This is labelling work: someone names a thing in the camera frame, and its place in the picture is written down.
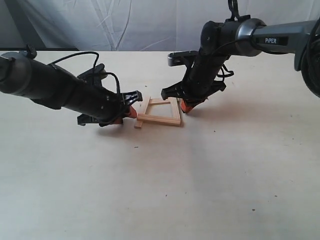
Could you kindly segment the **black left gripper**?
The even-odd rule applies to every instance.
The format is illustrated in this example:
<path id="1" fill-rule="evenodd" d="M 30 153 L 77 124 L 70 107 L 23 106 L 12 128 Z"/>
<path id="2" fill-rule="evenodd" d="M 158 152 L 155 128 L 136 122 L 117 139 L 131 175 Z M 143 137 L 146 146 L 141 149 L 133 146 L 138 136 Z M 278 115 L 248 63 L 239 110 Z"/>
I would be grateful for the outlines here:
<path id="1" fill-rule="evenodd" d="M 77 77 L 72 79 L 74 86 L 61 106 L 80 114 L 77 117 L 78 125 L 123 125 L 124 118 L 137 118 L 138 114 L 133 104 L 143 100 L 142 93 L 138 90 L 121 92 L 118 77 L 113 72 L 106 71 L 106 74 L 107 77 L 114 78 L 115 92 L 103 85 L 88 84 Z"/>

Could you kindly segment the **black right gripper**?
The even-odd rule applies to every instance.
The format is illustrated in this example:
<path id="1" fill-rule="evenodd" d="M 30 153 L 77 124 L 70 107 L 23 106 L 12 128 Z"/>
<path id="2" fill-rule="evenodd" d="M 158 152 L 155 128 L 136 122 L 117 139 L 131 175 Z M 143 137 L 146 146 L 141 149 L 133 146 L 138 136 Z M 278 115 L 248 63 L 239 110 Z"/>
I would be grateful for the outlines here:
<path id="1" fill-rule="evenodd" d="M 182 99 L 181 111 L 188 114 L 198 105 L 204 103 L 207 97 L 225 90 L 224 81 L 217 81 L 215 78 L 226 60 L 227 56 L 223 54 L 211 56 L 198 52 L 193 64 L 189 67 L 186 66 L 182 80 L 161 90 L 162 99 Z"/>

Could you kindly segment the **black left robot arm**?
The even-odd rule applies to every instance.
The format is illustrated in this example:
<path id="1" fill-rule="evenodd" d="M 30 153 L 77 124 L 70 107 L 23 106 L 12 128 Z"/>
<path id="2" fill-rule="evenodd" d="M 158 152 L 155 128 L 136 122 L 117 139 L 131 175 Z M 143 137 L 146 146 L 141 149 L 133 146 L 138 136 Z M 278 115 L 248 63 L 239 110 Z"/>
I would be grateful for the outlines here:
<path id="1" fill-rule="evenodd" d="M 30 99 L 52 110 L 61 108 L 79 113 L 80 126 L 118 125 L 124 118 L 137 118 L 133 104 L 143 95 L 134 90 L 121 92 L 118 77 L 94 60 L 92 67 L 75 76 L 58 65 L 63 58 L 44 64 L 36 52 L 5 52 L 0 56 L 0 91 Z"/>

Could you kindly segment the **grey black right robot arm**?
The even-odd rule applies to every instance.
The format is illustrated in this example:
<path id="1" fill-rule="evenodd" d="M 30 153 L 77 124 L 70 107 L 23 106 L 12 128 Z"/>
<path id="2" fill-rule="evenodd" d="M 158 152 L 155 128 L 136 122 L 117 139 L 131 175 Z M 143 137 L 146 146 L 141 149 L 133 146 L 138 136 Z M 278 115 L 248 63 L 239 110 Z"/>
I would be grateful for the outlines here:
<path id="1" fill-rule="evenodd" d="M 170 67 L 186 67 L 183 79 L 161 90 L 161 98 L 181 99 L 181 110 L 189 113 L 218 91 L 224 79 L 234 75 L 225 62 L 232 56 L 255 57 L 294 54 L 294 69 L 300 72 L 307 88 L 320 95 L 320 21 L 309 20 L 266 25 L 249 16 L 225 22 L 208 21 L 200 35 L 198 50 L 172 52 Z"/>

